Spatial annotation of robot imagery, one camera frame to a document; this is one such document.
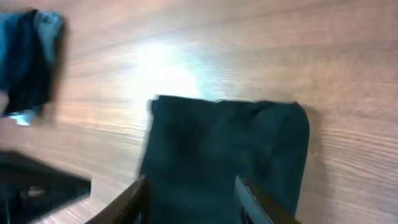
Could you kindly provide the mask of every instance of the wooden floor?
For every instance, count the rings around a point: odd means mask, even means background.
[[[42,223],[84,223],[136,178],[156,94],[297,100],[302,223],[398,223],[396,0],[0,0],[67,18],[56,101],[0,147],[92,178]]]

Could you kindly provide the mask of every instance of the stack of folded clothes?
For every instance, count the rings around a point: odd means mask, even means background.
[[[29,125],[49,100],[55,46],[64,21],[57,12],[0,14],[0,110]]]

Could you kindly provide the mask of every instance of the black cloth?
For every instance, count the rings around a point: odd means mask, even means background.
[[[34,27],[36,13],[11,14],[0,23],[0,90],[9,97],[3,116],[36,110],[49,100],[50,67]]]
[[[237,175],[295,215],[309,137],[299,104],[160,96],[151,110],[151,223],[238,223]]]

